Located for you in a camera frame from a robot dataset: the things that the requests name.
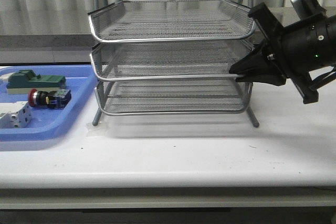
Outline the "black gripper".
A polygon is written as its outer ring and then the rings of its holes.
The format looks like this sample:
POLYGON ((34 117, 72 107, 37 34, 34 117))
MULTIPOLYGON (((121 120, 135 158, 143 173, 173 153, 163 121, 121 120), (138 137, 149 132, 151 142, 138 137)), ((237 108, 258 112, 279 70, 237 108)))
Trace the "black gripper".
POLYGON ((229 73, 244 75, 235 81, 282 86, 287 79, 291 79, 304 104, 318 102, 318 92, 309 87, 313 83, 309 71, 298 70, 299 64, 292 65, 287 58, 289 54, 285 53, 282 45, 286 30, 280 21, 264 3, 253 7, 248 16, 254 19, 265 39, 230 67, 229 73))

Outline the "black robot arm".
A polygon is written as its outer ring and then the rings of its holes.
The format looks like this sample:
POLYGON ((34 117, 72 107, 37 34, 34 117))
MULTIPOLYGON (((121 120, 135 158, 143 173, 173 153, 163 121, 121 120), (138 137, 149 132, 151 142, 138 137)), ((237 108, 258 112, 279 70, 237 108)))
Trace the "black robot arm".
POLYGON ((265 3, 248 16, 265 38, 231 66, 236 82, 282 86, 291 79, 304 104, 317 102, 318 89, 335 80, 335 16, 319 12, 284 27, 265 3))

